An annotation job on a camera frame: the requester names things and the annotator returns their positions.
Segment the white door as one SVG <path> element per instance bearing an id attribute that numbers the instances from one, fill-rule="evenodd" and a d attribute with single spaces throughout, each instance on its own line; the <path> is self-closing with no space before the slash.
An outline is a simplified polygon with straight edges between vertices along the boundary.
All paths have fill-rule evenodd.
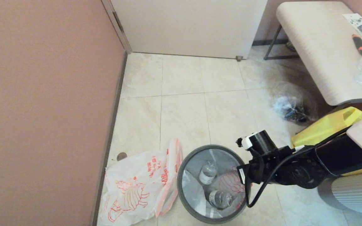
<path id="1" fill-rule="evenodd" d="M 268 0 L 111 0 L 133 52 L 247 59 Z"/>

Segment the clear plastic bottle white label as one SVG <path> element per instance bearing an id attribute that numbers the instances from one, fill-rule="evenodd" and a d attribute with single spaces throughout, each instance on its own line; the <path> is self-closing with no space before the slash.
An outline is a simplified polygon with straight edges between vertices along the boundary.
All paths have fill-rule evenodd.
<path id="1" fill-rule="evenodd" d="M 208 193 L 207 200 L 214 208 L 225 209 L 231 205 L 233 196 L 229 192 L 213 190 Z"/>
<path id="2" fill-rule="evenodd" d="M 204 166 L 202 166 L 200 174 L 199 174 L 199 181 L 203 185 L 210 185 L 214 178 L 217 175 L 217 166 L 215 162 L 208 161 Z"/>

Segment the white red-print plastic bag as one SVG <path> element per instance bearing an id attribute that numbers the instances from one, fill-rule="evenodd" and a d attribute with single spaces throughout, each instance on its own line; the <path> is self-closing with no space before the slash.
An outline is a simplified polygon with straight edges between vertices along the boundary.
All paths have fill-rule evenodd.
<path id="1" fill-rule="evenodd" d="M 172 139 L 161 151 L 127 157 L 105 170 L 97 226 L 132 226 L 165 215 L 178 195 L 182 146 Z"/>

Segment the orange black hand tool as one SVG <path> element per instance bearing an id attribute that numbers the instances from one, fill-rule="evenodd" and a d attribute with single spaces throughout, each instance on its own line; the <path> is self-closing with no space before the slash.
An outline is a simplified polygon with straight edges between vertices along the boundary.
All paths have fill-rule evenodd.
<path id="1" fill-rule="evenodd" d="M 353 34 L 352 39 L 354 41 L 355 47 L 358 50 L 358 53 L 362 56 L 362 39 L 360 36 Z"/>

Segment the black white printed paper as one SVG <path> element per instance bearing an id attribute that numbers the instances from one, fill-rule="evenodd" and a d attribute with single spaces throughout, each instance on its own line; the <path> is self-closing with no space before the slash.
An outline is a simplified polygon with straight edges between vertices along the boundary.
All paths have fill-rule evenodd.
<path id="1" fill-rule="evenodd" d="M 358 13 L 355 14 L 342 14 L 342 16 L 351 24 L 352 27 L 362 37 L 362 16 Z"/>

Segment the grey door frame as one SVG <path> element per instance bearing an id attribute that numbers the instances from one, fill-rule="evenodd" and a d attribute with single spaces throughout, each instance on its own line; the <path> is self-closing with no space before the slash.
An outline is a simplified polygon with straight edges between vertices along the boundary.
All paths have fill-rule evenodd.
<path id="1" fill-rule="evenodd" d="M 110 18 L 110 21 L 112 22 L 112 25 L 120 39 L 120 42 L 122 43 L 122 46 L 124 47 L 127 54 L 131 54 L 133 52 L 132 47 L 126 37 L 122 23 L 112 5 L 111 0 L 101 0 L 101 2 Z"/>

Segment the yellow fabric bag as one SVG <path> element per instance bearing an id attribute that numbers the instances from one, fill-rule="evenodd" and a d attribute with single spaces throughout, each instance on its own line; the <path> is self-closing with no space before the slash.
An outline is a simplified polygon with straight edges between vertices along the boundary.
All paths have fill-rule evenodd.
<path id="1" fill-rule="evenodd" d="M 317 145 L 315 156 L 335 176 L 362 174 L 362 111 L 330 113 L 291 137 L 293 147 Z"/>

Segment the white wood bench metal legs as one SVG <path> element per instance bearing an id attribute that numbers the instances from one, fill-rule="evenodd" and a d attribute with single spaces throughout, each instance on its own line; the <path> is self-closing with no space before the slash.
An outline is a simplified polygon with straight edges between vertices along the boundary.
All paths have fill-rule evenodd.
<path id="1" fill-rule="evenodd" d="M 338 1 L 284 2 L 276 17 L 327 104 L 362 102 L 354 80 L 361 56 L 343 17 L 352 11 Z"/>

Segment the clear plastic bag dark contents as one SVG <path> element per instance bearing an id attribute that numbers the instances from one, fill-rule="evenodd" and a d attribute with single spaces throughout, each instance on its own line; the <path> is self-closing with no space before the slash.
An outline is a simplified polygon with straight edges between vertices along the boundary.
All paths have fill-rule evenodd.
<path id="1" fill-rule="evenodd" d="M 273 89 L 272 109 L 283 120 L 306 125 L 319 119 L 316 99 L 293 83 L 279 83 Z"/>

